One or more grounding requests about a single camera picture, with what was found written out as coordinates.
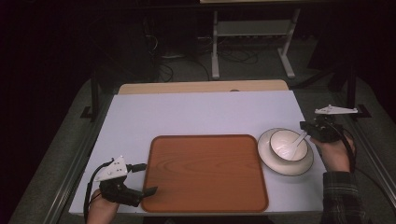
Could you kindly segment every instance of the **white plate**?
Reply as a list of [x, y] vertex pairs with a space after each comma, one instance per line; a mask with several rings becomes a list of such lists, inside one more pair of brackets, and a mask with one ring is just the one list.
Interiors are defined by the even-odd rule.
[[275, 128], [266, 131], [260, 136], [258, 142], [259, 154], [264, 163], [282, 175], [301, 175], [311, 168], [314, 162], [314, 153], [312, 152], [312, 147], [306, 143], [308, 146], [308, 152], [306, 156], [300, 161], [285, 161], [279, 158], [273, 150], [270, 148], [271, 135], [280, 130], [287, 130], [282, 128]]

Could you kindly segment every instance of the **human hand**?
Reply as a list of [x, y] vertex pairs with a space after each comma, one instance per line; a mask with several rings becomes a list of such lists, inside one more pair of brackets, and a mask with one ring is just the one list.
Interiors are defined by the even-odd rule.
[[[311, 137], [309, 140], [320, 147], [322, 159], [328, 171], [350, 172], [347, 148], [344, 146], [344, 143], [341, 140], [332, 143], [322, 143], [313, 137]], [[355, 153], [355, 145], [353, 141], [347, 136], [346, 140], [350, 144], [353, 153]]]
[[91, 196], [88, 224], [109, 224], [119, 210], [119, 203], [112, 203], [102, 198], [101, 191], [97, 189]]

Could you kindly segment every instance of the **wooden tray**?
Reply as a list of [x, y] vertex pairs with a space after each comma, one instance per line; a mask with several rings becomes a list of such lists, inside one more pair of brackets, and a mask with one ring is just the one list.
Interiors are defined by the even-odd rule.
[[152, 213], [259, 213], [268, 206], [257, 141], [247, 134], [158, 136], [142, 202]]

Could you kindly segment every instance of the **sleeve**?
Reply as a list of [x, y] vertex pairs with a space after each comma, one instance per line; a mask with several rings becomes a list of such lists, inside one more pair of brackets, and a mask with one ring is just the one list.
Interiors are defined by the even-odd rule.
[[322, 224], [369, 223], [363, 210], [356, 178], [348, 172], [323, 174]]

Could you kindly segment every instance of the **white spoon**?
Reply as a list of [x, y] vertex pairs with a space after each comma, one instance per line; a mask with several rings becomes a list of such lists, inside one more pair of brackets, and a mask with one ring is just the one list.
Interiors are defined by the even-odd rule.
[[298, 145], [301, 143], [301, 141], [303, 141], [303, 139], [306, 137], [307, 133], [306, 132], [302, 132], [300, 134], [300, 136], [290, 145], [287, 146], [283, 146], [280, 150], [279, 150], [279, 156], [285, 160], [291, 160], [294, 155], [296, 154]]

